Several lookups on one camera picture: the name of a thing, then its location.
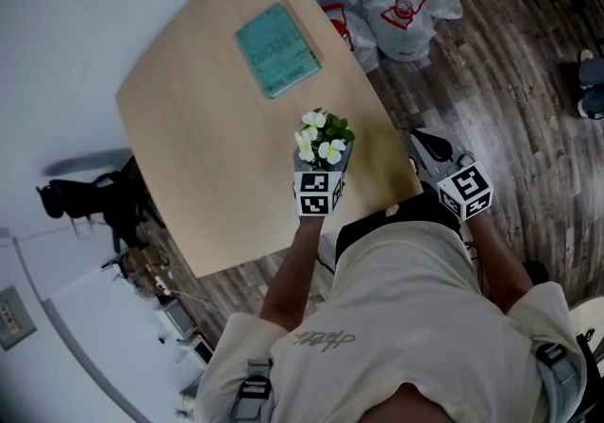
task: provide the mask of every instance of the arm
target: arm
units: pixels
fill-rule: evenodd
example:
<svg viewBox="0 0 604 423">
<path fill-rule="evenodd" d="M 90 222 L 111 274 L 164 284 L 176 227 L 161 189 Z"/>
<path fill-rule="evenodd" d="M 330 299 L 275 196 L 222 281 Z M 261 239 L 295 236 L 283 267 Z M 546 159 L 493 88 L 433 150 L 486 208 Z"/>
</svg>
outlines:
<svg viewBox="0 0 604 423">
<path fill-rule="evenodd" d="M 503 313 L 532 288 L 529 274 L 503 241 L 491 218 L 479 213 L 467 221 L 489 281 L 495 305 Z"/>
<path fill-rule="evenodd" d="M 302 322 L 309 298 L 323 217 L 303 217 L 285 260 L 269 285 L 260 319 L 294 330 Z"/>
</svg>

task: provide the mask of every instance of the white t-shirt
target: white t-shirt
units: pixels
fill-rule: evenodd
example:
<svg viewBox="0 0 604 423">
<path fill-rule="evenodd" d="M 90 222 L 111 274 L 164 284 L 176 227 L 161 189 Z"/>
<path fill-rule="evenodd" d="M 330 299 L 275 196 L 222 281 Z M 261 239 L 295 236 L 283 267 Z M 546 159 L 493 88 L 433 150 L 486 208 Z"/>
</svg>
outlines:
<svg viewBox="0 0 604 423">
<path fill-rule="evenodd" d="M 480 293 L 455 232 L 391 224 L 344 252 L 328 301 L 296 330 L 233 314 L 196 418 L 228 421 L 247 360 L 271 357 L 272 422 L 354 423 L 409 382 L 458 423 L 543 423 L 533 342 L 580 354 L 558 284 L 534 287 L 505 315 Z"/>
</svg>

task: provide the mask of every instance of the man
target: man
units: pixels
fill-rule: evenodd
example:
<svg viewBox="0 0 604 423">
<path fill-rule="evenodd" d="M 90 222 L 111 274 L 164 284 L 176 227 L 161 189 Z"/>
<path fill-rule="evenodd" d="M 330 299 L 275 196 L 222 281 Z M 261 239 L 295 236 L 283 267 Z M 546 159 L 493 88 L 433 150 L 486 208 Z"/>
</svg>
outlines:
<svg viewBox="0 0 604 423">
<path fill-rule="evenodd" d="M 344 227 L 329 299 L 303 321 L 322 225 L 302 218 L 260 318 L 229 318 L 200 383 L 198 422 L 247 412 L 279 423 L 562 423 L 576 410 L 585 362 L 562 288 L 533 287 L 487 214 L 468 227 L 493 302 L 432 192 Z M 240 392 L 258 360 L 270 361 L 272 388 L 260 410 L 243 398 L 262 388 Z"/>
</svg>

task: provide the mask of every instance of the strap buckle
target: strap buckle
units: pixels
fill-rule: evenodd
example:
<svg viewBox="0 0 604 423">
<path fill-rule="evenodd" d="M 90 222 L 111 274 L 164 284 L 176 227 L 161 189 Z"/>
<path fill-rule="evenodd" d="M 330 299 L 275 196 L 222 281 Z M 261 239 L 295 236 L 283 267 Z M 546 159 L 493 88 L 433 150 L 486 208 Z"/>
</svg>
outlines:
<svg viewBox="0 0 604 423">
<path fill-rule="evenodd" d="M 566 348 L 560 344 L 544 344 L 537 348 L 536 356 L 539 361 L 551 369 L 566 357 Z"/>
<path fill-rule="evenodd" d="M 239 398 L 268 399 L 271 381 L 261 375 L 250 376 L 239 388 Z"/>
</svg>

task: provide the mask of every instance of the sneaker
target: sneaker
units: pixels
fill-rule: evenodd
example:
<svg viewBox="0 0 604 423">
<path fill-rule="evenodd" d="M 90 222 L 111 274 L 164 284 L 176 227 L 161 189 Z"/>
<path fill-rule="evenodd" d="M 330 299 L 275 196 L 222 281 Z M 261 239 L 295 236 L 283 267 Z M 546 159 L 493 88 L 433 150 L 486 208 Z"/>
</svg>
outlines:
<svg viewBox="0 0 604 423">
<path fill-rule="evenodd" d="M 579 64 L 582 64 L 587 59 L 593 59 L 594 53 L 589 49 L 583 49 L 579 52 Z"/>
<path fill-rule="evenodd" d="M 604 118 L 604 112 L 593 112 L 590 110 L 585 110 L 585 108 L 583 107 L 583 100 L 584 99 L 581 99 L 577 103 L 577 110 L 579 111 L 579 116 L 581 116 L 585 119 L 595 119 L 595 120 Z"/>
<path fill-rule="evenodd" d="M 593 59 L 593 58 L 594 58 L 594 53 L 591 50 L 583 49 L 579 52 L 579 65 L 581 65 L 587 59 Z M 584 86 L 583 84 L 580 84 L 580 87 L 585 91 L 586 89 L 589 89 L 590 87 L 594 87 L 594 86 Z"/>
</svg>

